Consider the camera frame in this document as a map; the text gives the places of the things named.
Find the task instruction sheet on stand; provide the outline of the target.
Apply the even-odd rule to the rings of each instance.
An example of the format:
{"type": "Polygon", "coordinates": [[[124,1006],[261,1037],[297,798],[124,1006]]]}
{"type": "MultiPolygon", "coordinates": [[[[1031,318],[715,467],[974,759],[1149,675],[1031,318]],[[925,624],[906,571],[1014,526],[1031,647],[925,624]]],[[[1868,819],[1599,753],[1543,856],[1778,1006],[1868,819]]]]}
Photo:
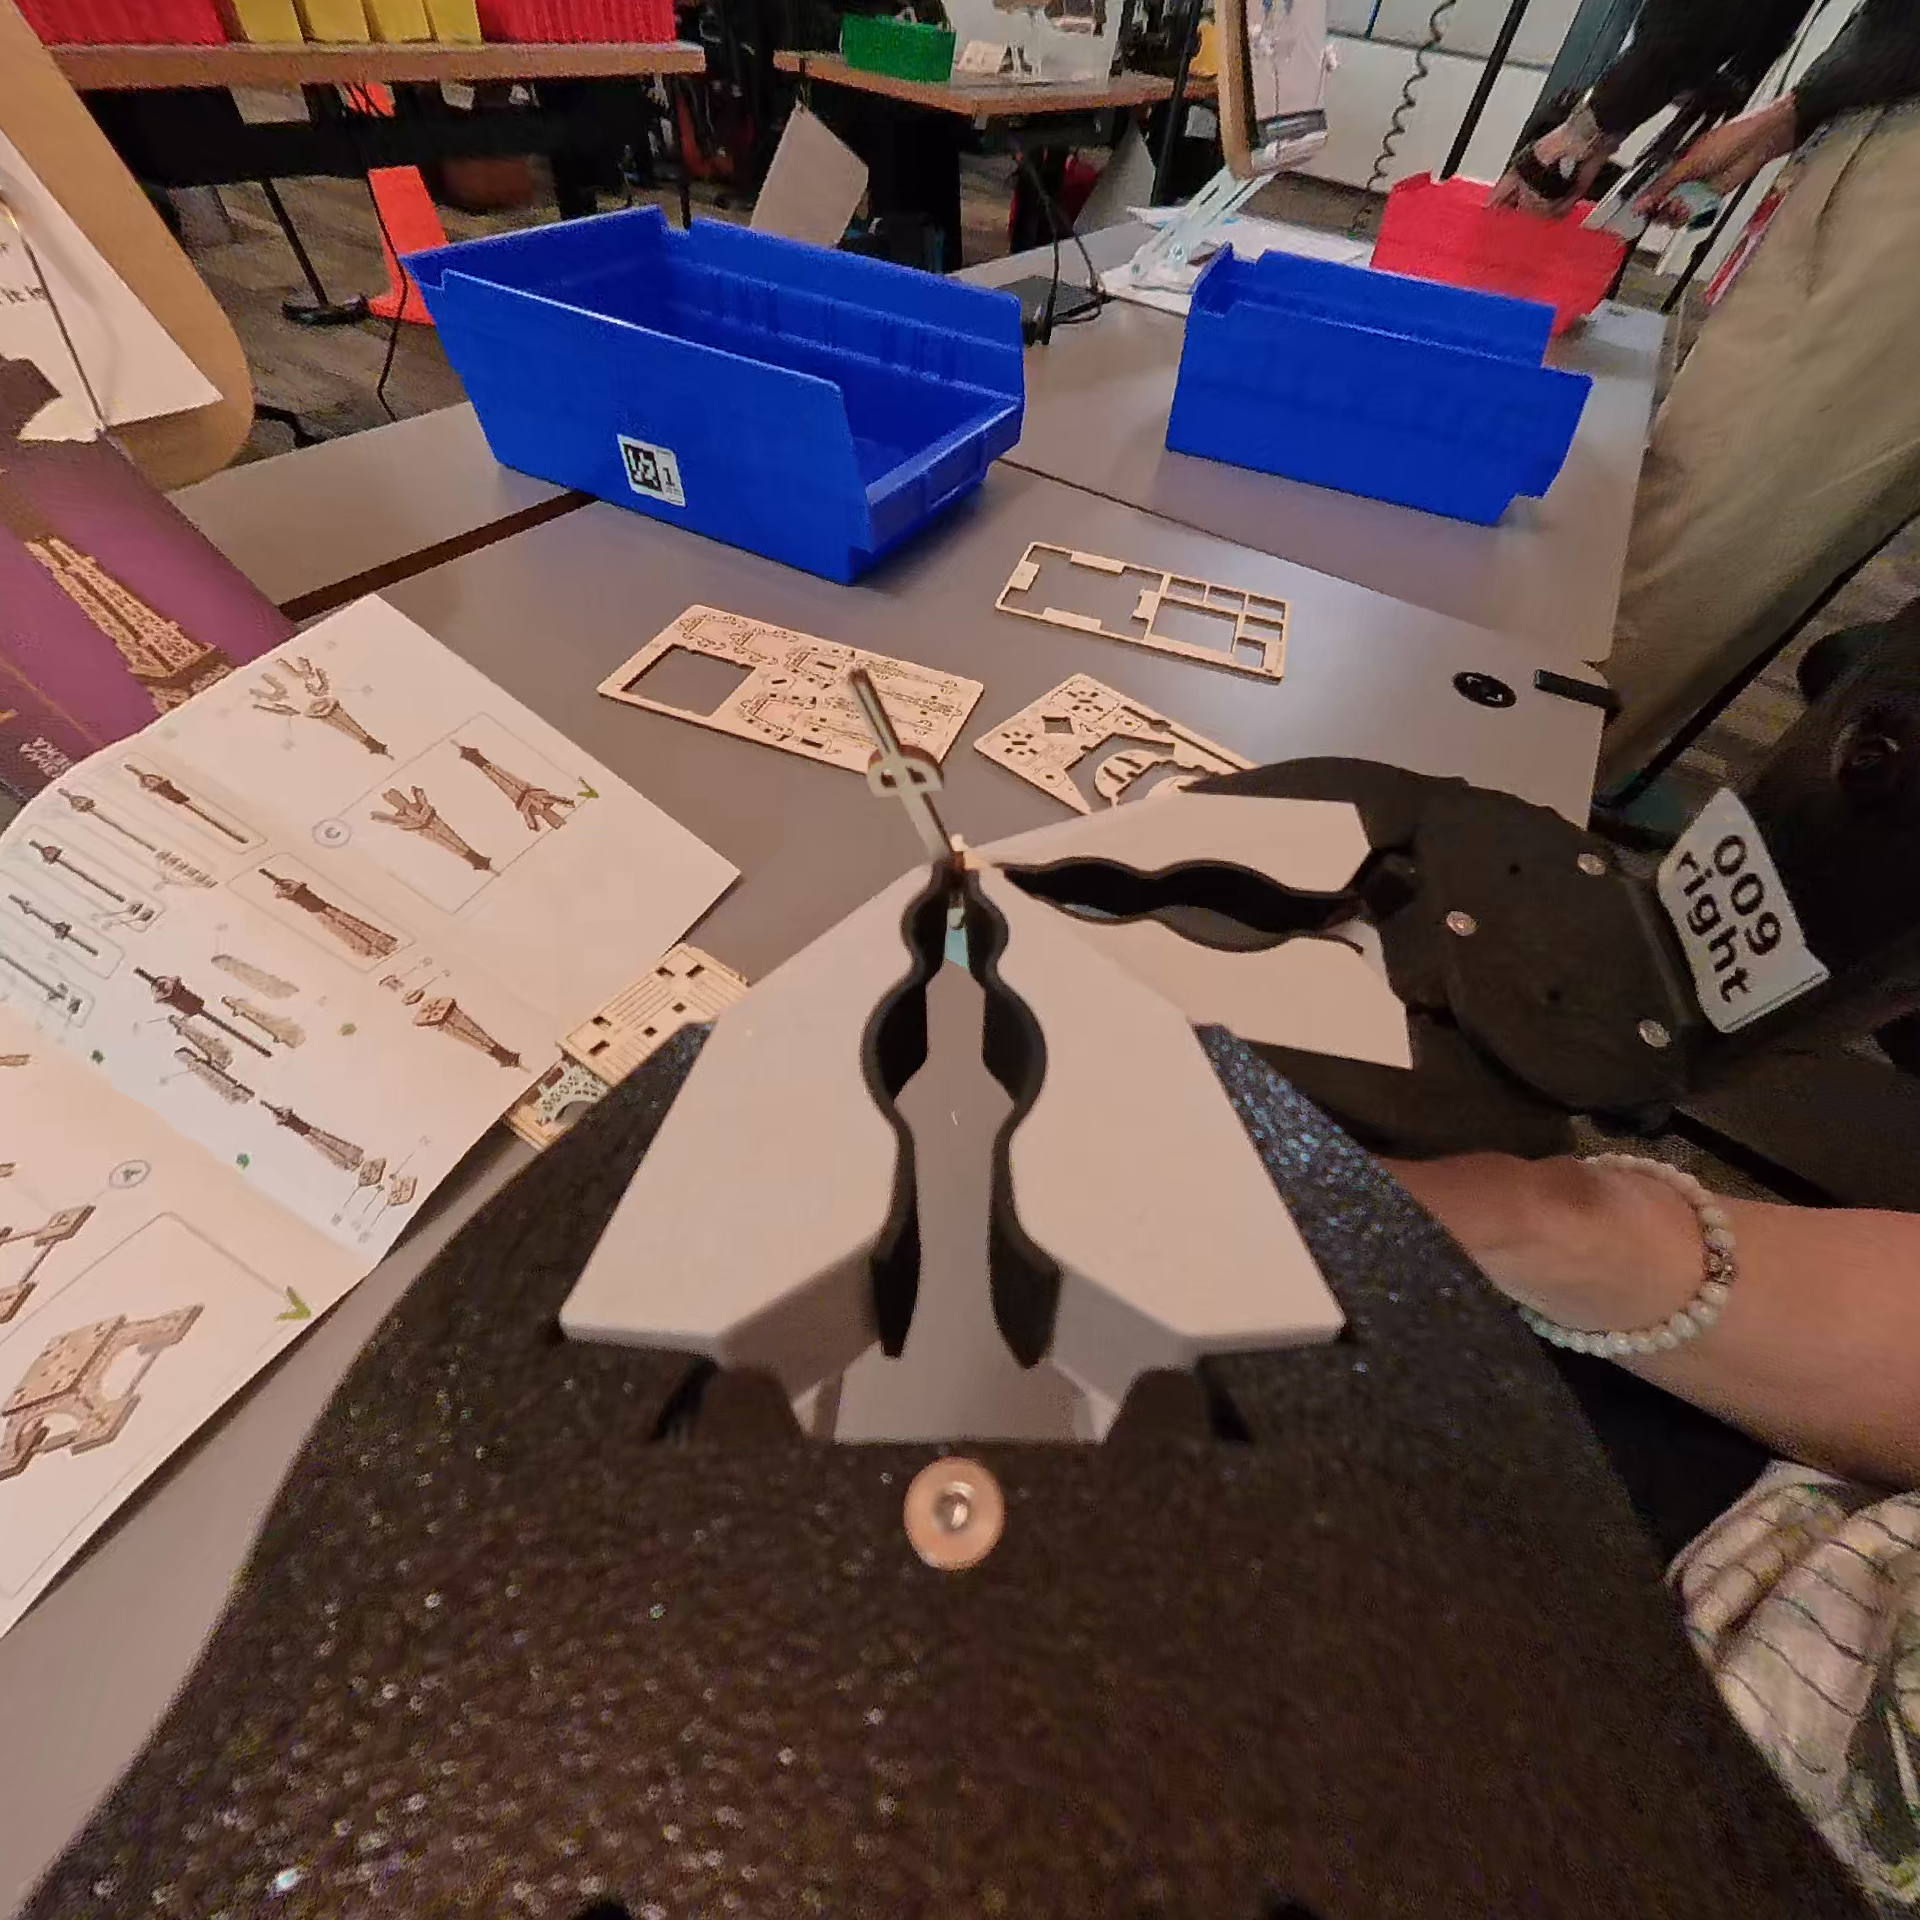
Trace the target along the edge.
{"type": "Polygon", "coordinates": [[[255,393],[245,349],[198,267],[99,129],[17,4],[3,4],[3,127],[37,179],[220,398],[135,422],[131,459],[159,489],[225,471],[250,438],[255,393]]]}

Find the wooden tower spire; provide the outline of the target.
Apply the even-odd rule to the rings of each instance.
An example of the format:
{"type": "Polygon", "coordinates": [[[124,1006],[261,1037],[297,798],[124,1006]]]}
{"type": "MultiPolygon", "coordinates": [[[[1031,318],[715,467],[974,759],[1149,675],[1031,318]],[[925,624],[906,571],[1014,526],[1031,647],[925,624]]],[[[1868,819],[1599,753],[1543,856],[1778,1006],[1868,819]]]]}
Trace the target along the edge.
{"type": "Polygon", "coordinates": [[[849,685],[873,743],[866,787],[876,798],[891,799],[902,808],[933,871],[940,877],[956,880],[965,856],[942,813],[943,769],[940,759],[898,731],[866,668],[853,668],[849,685]]]}

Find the wooden tower base model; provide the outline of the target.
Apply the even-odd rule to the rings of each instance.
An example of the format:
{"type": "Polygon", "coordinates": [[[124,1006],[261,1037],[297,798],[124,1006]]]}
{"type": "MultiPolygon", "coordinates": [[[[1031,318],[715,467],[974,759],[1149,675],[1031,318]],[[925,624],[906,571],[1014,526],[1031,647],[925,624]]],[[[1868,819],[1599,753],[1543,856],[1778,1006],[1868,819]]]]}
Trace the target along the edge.
{"type": "Polygon", "coordinates": [[[593,1103],[651,1060],[682,1028],[718,1020],[749,980],[690,944],[610,997],[559,1041],[559,1057],[507,1110],[509,1131],[546,1149],[593,1103]]]}

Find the purple model kit box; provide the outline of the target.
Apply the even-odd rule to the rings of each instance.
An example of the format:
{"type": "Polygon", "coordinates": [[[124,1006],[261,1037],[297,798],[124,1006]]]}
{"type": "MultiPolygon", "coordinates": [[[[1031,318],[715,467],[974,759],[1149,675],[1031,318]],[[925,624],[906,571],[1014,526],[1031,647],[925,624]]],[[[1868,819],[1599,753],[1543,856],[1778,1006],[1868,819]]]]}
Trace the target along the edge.
{"type": "Polygon", "coordinates": [[[3,788],[30,799],[294,624],[108,436],[25,438],[58,389],[3,363],[3,788]]]}

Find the small wooden parts sheet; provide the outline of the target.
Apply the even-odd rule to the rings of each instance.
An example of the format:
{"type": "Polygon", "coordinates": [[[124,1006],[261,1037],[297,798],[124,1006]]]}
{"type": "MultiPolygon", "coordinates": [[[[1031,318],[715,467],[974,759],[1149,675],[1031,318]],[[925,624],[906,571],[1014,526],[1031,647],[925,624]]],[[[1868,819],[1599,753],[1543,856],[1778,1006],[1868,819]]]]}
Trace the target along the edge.
{"type": "Polygon", "coordinates": [[[1249,681],[1285,678],[1289,604],[1172,567],[1033,541],[994,609],[1249,681]]]}

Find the person's right forearm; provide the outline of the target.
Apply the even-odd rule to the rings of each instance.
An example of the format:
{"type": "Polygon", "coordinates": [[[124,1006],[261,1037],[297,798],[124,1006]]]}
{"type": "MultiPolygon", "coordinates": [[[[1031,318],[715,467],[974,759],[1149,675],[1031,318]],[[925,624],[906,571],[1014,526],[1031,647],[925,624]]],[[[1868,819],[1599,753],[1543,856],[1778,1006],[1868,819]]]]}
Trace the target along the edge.
{"type": "Polygon", "coordinates": [[[1623,1367],[1766,1443],[1893,1493],[1918,1480],[1916,1216],[1735,1197],[1695,1207],[1695,1331],[1623,1367]]]}

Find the person's right hand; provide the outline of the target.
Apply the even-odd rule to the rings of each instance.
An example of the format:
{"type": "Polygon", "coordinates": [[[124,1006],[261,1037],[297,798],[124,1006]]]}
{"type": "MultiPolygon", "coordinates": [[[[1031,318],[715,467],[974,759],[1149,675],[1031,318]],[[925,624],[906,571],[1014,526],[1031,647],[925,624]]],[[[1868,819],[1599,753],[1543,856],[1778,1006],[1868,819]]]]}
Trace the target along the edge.
{"type": "Polygon", "coordinates": [[[1471,1155],[1382,1165],[1509,1301],[1561,1328],[1661,1324],[1707,1278],[1694,1201],[1642,1163],[1471,1155]]]}

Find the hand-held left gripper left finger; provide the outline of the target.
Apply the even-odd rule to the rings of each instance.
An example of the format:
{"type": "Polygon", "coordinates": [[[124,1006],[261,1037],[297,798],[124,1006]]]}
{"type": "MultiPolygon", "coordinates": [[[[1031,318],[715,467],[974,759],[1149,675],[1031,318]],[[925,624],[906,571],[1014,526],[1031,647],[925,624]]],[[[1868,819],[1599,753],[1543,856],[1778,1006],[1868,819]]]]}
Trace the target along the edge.
{"type": "Polygon", "coordinates": [[[882,887],[711,1027],[559,1310],[575,1342],[711,1360],[789,1398],[878,1348],[900,1437],[956,1437],[906,1360],[922,1295],[916,1137],[946,949],[934,869],[882,887]]]}

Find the red plastic bin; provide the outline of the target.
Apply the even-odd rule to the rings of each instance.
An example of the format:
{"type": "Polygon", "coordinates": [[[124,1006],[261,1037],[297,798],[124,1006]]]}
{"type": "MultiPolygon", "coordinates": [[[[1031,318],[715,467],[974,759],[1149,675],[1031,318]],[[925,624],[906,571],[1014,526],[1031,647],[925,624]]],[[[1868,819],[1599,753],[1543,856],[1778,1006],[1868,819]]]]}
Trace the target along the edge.
{"type": "Polygon", "coordinates": [[[498,44],[670,44],[674,3],[476,3],[486,41],[498,44]]]}
{"type": "Polygon", "coordinates": [[[28,3],[17,9],[46,46],[221,46],[218,3],[28,3]]]}
{"type": "Polygon", "coordinates": [[[1385,196],[1371,267],[1457,287],[1548,303],[1564,339],[1612,294],[1627,241],[1587,227],[1593,203],[1561,214],[1493,205],[1489,183],[1407,175],[1385,196]]]}

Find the instruction booklet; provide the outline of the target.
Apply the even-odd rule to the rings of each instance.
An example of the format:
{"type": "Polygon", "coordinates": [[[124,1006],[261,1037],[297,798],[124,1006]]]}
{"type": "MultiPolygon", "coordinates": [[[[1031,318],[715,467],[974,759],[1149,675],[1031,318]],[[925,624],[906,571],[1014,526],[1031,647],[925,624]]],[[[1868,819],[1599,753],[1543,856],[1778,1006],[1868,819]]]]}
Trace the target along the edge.
{"type": "Polygon", "coordinates": [[[370,597],[5,830],[3,1622],[732,887],[370,597]]]}

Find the person's printed t-shirt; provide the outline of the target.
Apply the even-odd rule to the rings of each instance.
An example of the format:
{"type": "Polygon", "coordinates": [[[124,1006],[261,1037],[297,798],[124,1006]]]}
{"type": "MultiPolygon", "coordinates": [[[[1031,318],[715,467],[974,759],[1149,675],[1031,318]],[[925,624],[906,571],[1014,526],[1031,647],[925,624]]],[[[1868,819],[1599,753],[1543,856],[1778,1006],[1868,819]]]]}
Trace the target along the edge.
{"type": "Polygon", "coordinates": [[[1771,1464],[1668,1568],[1725,1708],[1878,1915],[1918,1915],[1918,1493],[1771,1464]]]}

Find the large wooden parts sheet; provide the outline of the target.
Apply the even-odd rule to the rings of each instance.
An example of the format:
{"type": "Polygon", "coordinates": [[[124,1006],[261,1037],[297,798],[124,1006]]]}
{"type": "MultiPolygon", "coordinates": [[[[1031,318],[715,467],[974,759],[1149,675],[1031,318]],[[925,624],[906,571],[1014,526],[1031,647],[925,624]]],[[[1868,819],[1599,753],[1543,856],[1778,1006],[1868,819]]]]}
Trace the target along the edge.
{"type": "Polygon", "coordinates": [[[774,621],[694,604],[596,688],[604,699],[676,718],[805,760],[862,773],[873,734],[850,688],[869,675],[906,745],[943,760],[985,685],[943,668],[879,656],[774,621]],[[722,665],[734,685],[709,711],[665,699],[665,660],[686,656],[722,665]]]}

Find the printed instruction sheet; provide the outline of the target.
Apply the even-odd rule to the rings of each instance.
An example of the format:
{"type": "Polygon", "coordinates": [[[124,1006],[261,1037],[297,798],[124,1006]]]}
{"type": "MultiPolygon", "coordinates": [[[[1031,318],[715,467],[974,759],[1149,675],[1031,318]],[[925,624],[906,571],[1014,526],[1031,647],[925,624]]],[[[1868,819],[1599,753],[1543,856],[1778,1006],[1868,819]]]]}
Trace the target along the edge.
{"type": "Polygon", "coordinates": [[[6,136],[3,203],[3,353],[30,369],[5,400],[6,438],[94,441],[220,400],[6,136]]]}

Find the yellow plastic bin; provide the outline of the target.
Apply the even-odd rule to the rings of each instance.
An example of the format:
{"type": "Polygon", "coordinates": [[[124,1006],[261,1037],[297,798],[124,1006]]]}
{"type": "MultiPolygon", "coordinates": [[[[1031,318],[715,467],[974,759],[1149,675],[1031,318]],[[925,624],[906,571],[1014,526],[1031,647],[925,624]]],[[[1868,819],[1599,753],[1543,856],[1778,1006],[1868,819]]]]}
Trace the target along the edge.
{"type": "Polygon", "coordinates": [[[476,3],[218,3],[236,41],[263,46],[485,41],[476,3]]]}

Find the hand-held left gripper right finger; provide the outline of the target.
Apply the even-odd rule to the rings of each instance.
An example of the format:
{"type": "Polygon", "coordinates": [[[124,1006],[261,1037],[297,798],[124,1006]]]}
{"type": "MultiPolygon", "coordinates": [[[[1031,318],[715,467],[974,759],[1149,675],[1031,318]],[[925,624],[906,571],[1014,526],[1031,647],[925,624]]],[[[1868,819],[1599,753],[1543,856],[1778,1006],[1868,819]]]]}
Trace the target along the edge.
{"type": "Polygon", "coordinates": [[[1108,1430],[1140,1375],[1333,1342],[1346,1313],[1181,1007],[991,869],[994,980],[1036,1016],[1006,1145],[1018,1228],[1059,1268],[1045,1360],[1108,1430]]]}

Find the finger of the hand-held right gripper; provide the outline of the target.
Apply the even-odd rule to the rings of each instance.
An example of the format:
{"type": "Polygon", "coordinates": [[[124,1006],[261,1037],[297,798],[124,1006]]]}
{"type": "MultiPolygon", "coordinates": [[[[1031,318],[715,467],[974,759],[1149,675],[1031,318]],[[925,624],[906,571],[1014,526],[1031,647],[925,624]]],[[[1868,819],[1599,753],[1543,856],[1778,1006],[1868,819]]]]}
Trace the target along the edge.
{"type": "Polygon", "coordinates": [[[1191,1024],[1220,1024],[1270,1049],[1396,1070],[1415,1064],[1407,1011],[1388,977],[1373,928],[1299,933],[1238,950],[1199,944],[1156,918],[1093,918],[1065,904],[1054,911],[1191,1024]]]}
{"type": "Polygon", "coordinates": [[[1345,899],[1373,843],[1348,803],[1177,788],[974,851],[1054,904],[1323,904],[1345,899]]]}

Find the grey desk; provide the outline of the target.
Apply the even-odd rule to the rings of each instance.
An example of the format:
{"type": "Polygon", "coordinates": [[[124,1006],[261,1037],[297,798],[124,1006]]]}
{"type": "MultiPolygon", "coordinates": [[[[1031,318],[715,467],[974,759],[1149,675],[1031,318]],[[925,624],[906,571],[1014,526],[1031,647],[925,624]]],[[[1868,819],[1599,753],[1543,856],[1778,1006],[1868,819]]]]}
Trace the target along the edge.
{"type": "MultiPolygon", "coordinates": [[[[761,976],[898,877],[914,836],[853,773],[596,693],[686,606],[981,681],[948,756],[946,803],[975,841],[1062,816],[972,743],[1075,670],[1252,760],[1404,760],[1580,808],[1599,718],[1535,689],[1533,671],[1595,671],[1577,659],[1590,641],[1556,631],[1583,612],[1545,608],[1545,571],[1573,559],[1575,600],[1593,608],[1599,537],[1573,526],[1573,508],[1599,493],[1623,504],[1661,329],[1605,319],[1598,343],[1564,351],[1598,377],[1590,413],[1541,518],[1497,533],[1151,451],[1177,334],[1138,309],[1037,351],[1014,459],[853,588],[620,508],[546,496],[492,459],[463,405],[211,475],[174,502],[293,621],[381,591],[706,841],[737,867],[737,884],[692,937],[761,976]],[[1031,539],[1285,599],[1285,681],[1260,685],[998,615],[991,599],[1031,539]],[[1460,699],[1460,670],[1500,676],[1517,703],[1460,699]]],[[[482,1136],[385,1263],[150,1476],[5,1637],[5,1915],[163,1716],[279,1479],[381,1316],[492,1197],[542,1163],[502,1131],[482,1136]]]]}

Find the wooden parts sheet with arches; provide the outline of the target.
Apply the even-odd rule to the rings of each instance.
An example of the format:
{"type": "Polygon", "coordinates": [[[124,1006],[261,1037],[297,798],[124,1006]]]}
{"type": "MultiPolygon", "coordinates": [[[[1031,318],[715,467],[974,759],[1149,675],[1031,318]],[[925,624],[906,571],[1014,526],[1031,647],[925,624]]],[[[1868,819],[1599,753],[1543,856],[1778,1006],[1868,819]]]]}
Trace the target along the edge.
{"type": "Polygon", "coordinates": [[[1075,675],[974,740],[975,753],[1052,799],[1093,813],[1252,769],[1212,737],[1085,675],[1075,675]]]}

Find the white board stand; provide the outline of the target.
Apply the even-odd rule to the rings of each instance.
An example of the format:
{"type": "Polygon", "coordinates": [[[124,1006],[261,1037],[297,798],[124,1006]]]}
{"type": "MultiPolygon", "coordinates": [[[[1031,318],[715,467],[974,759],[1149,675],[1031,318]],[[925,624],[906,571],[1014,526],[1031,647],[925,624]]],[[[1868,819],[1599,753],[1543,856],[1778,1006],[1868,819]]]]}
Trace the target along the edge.
{"type": "Polygon", "coordinates": [[[1242,179],[1223,167],[1187,203],[1165,207],[1164,220],[1154,216],[1151,232],[1130,260],[1114,272],[1102,272],[1105,293],[1183,318],[1194,285],[1212,253],[1228,241],[1228,229],[1238,207],[1274,181],[1274,175],[1242,179]]]}

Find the blue plastic bin with tag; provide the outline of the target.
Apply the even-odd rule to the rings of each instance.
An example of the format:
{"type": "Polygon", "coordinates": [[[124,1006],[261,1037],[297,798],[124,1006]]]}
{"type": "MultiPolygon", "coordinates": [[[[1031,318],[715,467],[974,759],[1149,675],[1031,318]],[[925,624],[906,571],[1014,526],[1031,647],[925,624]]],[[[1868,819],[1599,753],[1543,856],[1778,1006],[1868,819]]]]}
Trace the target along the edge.
{"type": "Polygon", "coordinates": [[[403,257],[494,456],[850,584],[1023,422],[1014,294],[655,205],[403,257]]]}

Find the green plastic bin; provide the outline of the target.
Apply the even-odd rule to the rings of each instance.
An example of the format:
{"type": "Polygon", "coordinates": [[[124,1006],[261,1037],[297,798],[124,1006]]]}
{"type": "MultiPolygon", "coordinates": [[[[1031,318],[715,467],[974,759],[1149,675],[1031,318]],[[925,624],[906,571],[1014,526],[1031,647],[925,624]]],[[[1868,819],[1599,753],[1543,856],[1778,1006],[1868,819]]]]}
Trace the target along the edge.
{"type": "Polygon", "coordinates": [[[916,84],[946,84],[956,33],[914,15],[841,13],[839,56],[854,73],[916,84]]]}

